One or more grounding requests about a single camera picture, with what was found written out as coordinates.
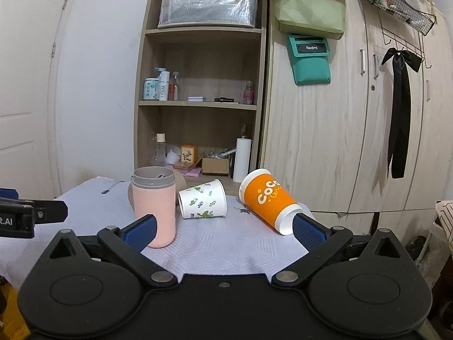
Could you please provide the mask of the pink cup with grey rim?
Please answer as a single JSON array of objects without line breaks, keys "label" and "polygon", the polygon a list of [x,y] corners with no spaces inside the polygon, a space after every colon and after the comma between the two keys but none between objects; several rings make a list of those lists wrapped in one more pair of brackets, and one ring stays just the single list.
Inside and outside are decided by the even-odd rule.
[{"label": "pink cup with grey rim", "polygon": [[163,248],[176,236],[176,181],[166,167],[141,167],[131,177],[134,212],[137,218],[152,214],[157,220],[157,234],[148,244]]}]

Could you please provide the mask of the orange CoCo paper cup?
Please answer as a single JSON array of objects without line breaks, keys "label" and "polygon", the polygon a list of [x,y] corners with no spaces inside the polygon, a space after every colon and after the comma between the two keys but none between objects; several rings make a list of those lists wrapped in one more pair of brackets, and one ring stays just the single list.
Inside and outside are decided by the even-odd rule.
[{"label": "orange CoCo paper cup", "polygon": [[239,187],[239,199],[284,236],[292,234],[293,220],[302,213],[302,207],[267,169],[257,169],[245,176]]}]

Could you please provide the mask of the white floral paper cup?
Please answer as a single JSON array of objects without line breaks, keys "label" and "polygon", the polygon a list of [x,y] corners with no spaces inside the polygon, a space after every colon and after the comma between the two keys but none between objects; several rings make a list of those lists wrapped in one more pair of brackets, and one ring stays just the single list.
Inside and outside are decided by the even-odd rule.
[{"label": "white floral paper cup", "polygon": [[180,191],[178,202],[182,218],[186,220],[227,215],[227,197],[218,179]]}]

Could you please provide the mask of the white cup on shelf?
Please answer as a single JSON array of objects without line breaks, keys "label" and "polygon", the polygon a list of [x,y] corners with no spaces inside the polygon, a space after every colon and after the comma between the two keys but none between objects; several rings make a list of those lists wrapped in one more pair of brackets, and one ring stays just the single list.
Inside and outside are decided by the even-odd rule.
[{"label": "white cup on shelf", "polygon": [[173,146],[169,149],[166,154],[166,163],[170,165],[175,165],[180,162],[181,158],[181,149],[178,146]]}]

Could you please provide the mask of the pink flat box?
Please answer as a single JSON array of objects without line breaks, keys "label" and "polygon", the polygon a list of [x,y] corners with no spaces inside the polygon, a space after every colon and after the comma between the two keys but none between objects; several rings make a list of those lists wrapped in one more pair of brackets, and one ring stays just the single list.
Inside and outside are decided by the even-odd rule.
[{"label": "pink flat box", "polygon": [[185,177],[199,177],[201,175],[202,168],[201,167],[195,167],[193,169],[187,170],[184,172]]}]

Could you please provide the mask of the clear bottle beige cap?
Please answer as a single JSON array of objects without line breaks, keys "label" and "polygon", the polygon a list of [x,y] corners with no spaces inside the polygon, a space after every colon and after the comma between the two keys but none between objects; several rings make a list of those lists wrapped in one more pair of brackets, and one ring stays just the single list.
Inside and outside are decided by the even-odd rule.
[{"label": "clear bottle beige cap", "polygon": [[166,136],[164,133],[156,134],[155,164],[158,167],[166,166]]}]

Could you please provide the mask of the small orange printed box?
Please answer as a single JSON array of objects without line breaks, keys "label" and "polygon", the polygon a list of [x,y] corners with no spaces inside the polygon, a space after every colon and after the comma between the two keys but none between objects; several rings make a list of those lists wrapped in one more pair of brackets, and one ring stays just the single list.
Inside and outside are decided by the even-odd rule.
[{"label": "small orange printed box", "polygon": [[194,164],[197,160],[197,147],[186,144],[181,146],[180,161],[182,163]]}]

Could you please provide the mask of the light wood wardrobe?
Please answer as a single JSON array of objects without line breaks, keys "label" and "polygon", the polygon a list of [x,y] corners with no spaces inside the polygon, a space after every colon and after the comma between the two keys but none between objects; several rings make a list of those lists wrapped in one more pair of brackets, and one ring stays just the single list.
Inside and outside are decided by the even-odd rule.
[{"label": "light wood wardrobe", "polygon": [[[289,33],[269,7],[269,67],[260,164],[293,199],[313,212],[392,213],[428,210],[442,198],[452,156],[452,46],[445,17],[427,0],[414,7],[433,14],[427,36],[367,0],[345,0],[345,32],[326,39],[329,84],[297,86]],[[388,171],[392,116],[390,48],[422,59],[408,68],[411,97],[409,152],[402,179]]]}]

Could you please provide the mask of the brown cardboard box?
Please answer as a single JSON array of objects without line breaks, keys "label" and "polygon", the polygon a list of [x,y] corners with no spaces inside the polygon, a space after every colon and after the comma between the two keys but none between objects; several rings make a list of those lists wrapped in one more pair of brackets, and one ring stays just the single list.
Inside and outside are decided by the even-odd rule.
[{"label": "brown cardboard box", "polygon": [[230,160],[228,158],[202,159],[202,174],[228,176],[230,174]]}]

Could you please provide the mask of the white paper towel roll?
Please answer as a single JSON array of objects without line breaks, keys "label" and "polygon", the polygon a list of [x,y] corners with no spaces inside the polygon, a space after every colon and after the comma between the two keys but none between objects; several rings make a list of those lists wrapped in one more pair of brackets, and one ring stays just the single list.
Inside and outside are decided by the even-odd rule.
[{"label": "white paper towel roll", "polygon": [[249,173],[249,159],[252,140],[242,137],[236,140],[236,154],[233,168],[233,181],[241,183]]}]

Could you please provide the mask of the small white flat box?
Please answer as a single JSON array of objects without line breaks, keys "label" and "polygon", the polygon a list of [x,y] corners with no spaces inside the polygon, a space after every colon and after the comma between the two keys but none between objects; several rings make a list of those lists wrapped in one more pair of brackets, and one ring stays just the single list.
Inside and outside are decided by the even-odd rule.
[{"label": "small white flat box", "polygon": [[190,102],[204,102],[206,101],[206,98],[203,96],[189,96],[187,97],[187,101]]}]

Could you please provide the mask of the orange small bottle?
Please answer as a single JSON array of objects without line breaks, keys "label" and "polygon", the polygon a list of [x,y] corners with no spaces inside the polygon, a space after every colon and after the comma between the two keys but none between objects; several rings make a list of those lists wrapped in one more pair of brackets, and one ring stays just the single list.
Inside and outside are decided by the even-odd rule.
[{"label": "orange small bottle", "polygon": [[179,78],[180,78],[180,73],[178,71],[174,71],[171,74],[170,83],[169,83],[169,100],[170,101],[178,100]]}]

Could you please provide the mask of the teal wipes canister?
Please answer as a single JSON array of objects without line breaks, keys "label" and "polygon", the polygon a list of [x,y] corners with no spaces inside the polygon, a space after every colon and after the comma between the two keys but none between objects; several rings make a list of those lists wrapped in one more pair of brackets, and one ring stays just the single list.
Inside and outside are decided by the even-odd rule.
[{"label": "teal wipes canister", "polygon": [[159,85],[160,80],[158,78],[146,78],[144,81],[143,99],[145,101],[158,101]]}]

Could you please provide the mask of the wooden open shelf unit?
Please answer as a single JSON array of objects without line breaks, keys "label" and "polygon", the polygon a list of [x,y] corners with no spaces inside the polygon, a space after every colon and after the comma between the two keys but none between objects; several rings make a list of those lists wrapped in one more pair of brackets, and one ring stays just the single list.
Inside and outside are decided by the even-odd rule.
[{"label": "wooden open shelf unit", "polygon": [[[150,166],[155,136],[166,145],[197,147],[202,157],[252,140],[249,168],[259,163],[262,103],[266,81],[269,0],[258,0],[253,28],[179,26],[158,28],[162,0],[148,0],[140,37],[134,106],[134,165]],[[178,71],[177,101],[145,101],[144,81],[157,69]],[[253,105],[244,105],[243,92],[252,81]],[[187,101],[203,96],[204,102]]]}]

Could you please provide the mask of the pink small bottle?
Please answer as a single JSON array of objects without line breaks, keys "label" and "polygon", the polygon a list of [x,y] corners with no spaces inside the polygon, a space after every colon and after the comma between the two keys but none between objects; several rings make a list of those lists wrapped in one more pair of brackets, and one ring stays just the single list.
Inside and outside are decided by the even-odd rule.
[{"label": "pink small bottle", "polygon": [[244,105],[253,105],[254,102],[254,90],[252,81],[247,81],[246,87],[243,92],[243,103]]}]

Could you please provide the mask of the white lotion bottle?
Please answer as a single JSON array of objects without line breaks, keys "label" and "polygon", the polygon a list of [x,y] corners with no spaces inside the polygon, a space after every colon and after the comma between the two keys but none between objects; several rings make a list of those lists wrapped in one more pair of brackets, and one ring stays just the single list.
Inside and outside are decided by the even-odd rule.
[{"label": "white lotion bottle", "polygon": [[159,76],[159,100],[167,101],[168,100],[168,91],[169,91],[169,82],[170,82],[170,73],[169,71],[163,70],[160,72]]}]

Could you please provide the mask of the teal Redmi pouch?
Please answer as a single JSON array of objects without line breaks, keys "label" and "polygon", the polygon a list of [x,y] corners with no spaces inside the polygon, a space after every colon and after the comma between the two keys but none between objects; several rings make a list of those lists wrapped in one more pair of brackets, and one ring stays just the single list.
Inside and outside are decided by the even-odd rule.
[{"label": "teal Redmi pouch", "polygon": [[329,84],[331,73],[328,41],[324,38],[289,34],[288,52],[297,86]]}]

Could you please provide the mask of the white door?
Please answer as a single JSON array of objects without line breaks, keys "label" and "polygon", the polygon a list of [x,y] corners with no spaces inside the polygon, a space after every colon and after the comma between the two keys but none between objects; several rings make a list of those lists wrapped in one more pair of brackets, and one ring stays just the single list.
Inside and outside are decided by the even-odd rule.
[{"label": "white door", "polygon": [[53,199],[48,153],[52,49],[65,0],[1,0],[1,187]]}]

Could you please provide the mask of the green cushion box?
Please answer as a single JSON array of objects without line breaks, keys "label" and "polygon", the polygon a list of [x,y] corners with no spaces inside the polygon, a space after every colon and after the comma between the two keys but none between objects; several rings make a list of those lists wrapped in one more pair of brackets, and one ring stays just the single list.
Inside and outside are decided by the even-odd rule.
[{"label": "green cushion box", "polygon": [[282,33],[339,40],[345,32],[345,0],[274,0]]}]

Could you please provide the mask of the plastic wrapped grey box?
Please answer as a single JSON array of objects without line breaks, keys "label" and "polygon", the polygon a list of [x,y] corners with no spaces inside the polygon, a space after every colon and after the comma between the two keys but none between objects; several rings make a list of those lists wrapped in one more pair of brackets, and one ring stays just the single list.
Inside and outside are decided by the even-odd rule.
[{"label": "plastic wrapped grey box", "polygon": [[162,0],[158,28],[239,26],[253,28],[258,0]]}]

